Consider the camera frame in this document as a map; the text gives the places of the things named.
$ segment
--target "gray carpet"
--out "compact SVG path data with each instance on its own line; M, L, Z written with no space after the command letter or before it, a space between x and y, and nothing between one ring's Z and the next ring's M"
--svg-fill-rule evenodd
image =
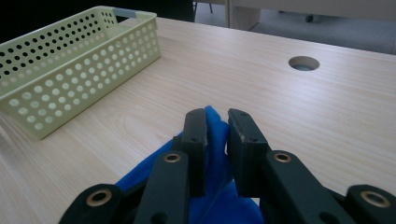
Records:
M195 22L225 27L224 6L199 3ZM370 21L262 10L260 22L250 32L301 39L351 49L396 54L396 21Z

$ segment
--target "folded fabric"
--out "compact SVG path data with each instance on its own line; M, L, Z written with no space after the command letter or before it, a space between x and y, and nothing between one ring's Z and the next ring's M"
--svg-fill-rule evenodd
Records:
M208 143L205 151L205 197L190 199L189 223L263 223L259 206L236 194L231 164L224 152L228 124L210 105L205 107L205 116ZM127 190L149 178L157 155L170 150L171 146L172 140L141 161L116 185Z

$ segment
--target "plastic basket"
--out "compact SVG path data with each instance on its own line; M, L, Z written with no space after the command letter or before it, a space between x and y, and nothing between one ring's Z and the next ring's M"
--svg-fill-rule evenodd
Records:
M156 17L93 7L0 45L1 110L46 137L161 56Z

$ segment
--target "table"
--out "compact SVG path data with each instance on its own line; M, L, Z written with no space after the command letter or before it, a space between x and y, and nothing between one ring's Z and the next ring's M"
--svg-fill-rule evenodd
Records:
M212 105L248 112L327 188L396 194L396 56L159 18L162 57L39 141L0 114L2 223L56 223ZM319 68L289 66L295 56Z
M366 20L396 21L396 2L391 0L230 0L229 27L248 30L260 20L261 9Z

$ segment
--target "wooden table top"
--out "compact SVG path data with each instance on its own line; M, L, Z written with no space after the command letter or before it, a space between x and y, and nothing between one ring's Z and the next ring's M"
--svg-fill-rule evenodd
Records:
M0 113L2 223L56 223L178 134L187 112L248 112L326 188L396 194L396 56L158 18L162 57L43 140ZM313 71L289 66L318 60Z

